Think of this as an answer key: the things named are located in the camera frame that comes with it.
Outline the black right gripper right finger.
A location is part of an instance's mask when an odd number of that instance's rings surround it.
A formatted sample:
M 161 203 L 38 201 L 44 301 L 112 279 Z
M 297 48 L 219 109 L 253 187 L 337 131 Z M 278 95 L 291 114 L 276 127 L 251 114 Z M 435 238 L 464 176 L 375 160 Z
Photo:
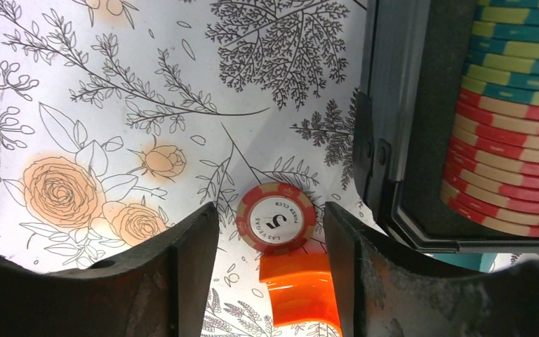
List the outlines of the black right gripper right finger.
M 324 207 L 343 336 L 539 336 L 539 260 L 494 273 L 441 262 Z

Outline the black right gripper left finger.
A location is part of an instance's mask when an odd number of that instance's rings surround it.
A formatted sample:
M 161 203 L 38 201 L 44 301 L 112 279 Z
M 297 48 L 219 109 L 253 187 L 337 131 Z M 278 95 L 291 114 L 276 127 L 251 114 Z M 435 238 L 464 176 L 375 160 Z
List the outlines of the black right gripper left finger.
M 199 336 L 218 224 L 207 203 L 83 270 L 38 274 L 0 256 L 0 336 Z

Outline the orange curved toy block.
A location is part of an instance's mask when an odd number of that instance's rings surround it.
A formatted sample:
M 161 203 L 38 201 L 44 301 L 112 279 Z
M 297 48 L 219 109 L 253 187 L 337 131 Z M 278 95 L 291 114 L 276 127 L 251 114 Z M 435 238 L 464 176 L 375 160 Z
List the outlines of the orange curved toy block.
M 342 333 L 326 253 L 263 256 L 259 282 L 267 287 L 275 327 L 319 322 Z

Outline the red poker chip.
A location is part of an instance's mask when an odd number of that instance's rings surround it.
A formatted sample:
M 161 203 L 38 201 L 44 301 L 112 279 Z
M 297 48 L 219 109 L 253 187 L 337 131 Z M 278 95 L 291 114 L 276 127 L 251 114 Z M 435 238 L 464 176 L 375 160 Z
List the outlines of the red poker chip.
M 288 183 L 263 183 L 249 190 L 237 207 L 240 237 L 265 255 L 285 254 L 313 235 L 317 214 L 309 197 Z

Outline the black poker set case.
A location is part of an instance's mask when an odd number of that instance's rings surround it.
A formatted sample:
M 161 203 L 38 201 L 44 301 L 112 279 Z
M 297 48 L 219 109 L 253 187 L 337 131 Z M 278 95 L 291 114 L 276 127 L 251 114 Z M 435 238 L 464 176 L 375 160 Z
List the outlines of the black poker set case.
M 439 197 L 475 1 L 369 1 L 354 184 L 391 238 L 424 253 L 539 253 Z

